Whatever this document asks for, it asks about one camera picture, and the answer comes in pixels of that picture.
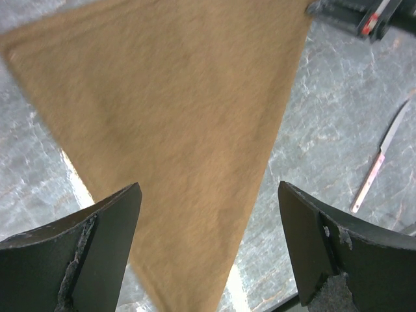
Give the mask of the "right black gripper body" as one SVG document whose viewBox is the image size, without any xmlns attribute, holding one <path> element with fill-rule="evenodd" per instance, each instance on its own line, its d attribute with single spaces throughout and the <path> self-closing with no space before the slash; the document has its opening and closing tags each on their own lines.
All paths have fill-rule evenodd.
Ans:
<svg viewBox="0 0 416 312">
<path fill-rule="evenodd" d="M 358 36 L 378 41 L 391 27 L 415 36 L 415 0 L 371 1 L 364 9 Z"/>
</svg>

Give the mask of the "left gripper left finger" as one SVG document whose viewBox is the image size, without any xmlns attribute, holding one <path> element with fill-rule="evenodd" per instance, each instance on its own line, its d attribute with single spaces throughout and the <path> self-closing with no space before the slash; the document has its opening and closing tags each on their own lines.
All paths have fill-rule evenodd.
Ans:
<svg viewBox="0 0 416 312">
<path fill-rule="evenodd" d="M 141 199 L 133 183 L 1 241 L 1 310 L 114 311 Z"/>
</svg>

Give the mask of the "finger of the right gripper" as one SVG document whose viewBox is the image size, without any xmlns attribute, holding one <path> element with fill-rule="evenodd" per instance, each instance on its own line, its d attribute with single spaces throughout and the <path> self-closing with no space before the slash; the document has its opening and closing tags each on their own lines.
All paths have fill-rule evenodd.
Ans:
<svg viewBox="0 0 416 312">
<path fill-rule="evenodd" d="M 314 1 L 305 12 L 348 33 L 358 33 L 367 7 L 359 1 Z"/>
</svg>

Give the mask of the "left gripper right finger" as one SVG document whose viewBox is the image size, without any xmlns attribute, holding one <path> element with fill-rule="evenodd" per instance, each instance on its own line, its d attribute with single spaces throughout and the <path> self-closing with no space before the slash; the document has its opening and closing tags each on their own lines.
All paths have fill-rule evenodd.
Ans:
<svg viewBox="0 0 416 312">
<path fill-rule="evenodd" d="M 285 181 L 278 200 L 301 306 L 415 310 L 415 237 L 354 217 Z"/>
</svg>

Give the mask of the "knife with pink handle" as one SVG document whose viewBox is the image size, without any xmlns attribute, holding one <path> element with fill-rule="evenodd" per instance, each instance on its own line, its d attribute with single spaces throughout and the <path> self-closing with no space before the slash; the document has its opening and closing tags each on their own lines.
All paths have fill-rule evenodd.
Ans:
<svg viewBox="0 0 416 312">
<path fill-rule="evenodd" d="M 395 117 L 393 118 L 392 122 L 390 123 L 381 143 L 379 146 L 379 150 L 378 150 L 378 154 L 374 159 L 374 162 L 372 163 L 372 166 L 370 168 L 370 170 L 368 171 L 366 178 L 364 179 L 364 181 L 362 182 L 358 194 L 356 195 L 356 197 L 354 198 L 354 201 L 352 202 L 351 206 L 350 206 L 350 212 L 353 214 L 356 214 L 364 200 L 365 197 L 367 196 L 369 190 L 371 189 L 371 186 L 374 182 L 374 180 L 376 179 L 376 176 L 378 174 L 378 172 L 380 171 L 380 168 L 382 167 L 382 164 L 384 163 L 385 160 L 385 153 L 388 149 L 388 147 L 390 146 L 406 112 L 408 111 L 409 107 L 410 107 L 410 101 L 411 99 L 408 97 L 403 104 L 401 104 L 398 112 L 396 113 Z"/>
</svg>

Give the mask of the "brown cloth napkin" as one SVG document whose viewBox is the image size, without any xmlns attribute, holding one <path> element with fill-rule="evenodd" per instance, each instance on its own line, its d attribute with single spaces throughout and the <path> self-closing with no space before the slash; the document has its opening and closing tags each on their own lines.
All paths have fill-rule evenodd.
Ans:
<svg viewBox="0 0 416 312">
<path fill-rule="evenodd" d="M 142 189 L 159 311 L 215 311 L 289 100 L 307 1 L 96 1 L 1 36 L 91 196 Z"/>
</svg>

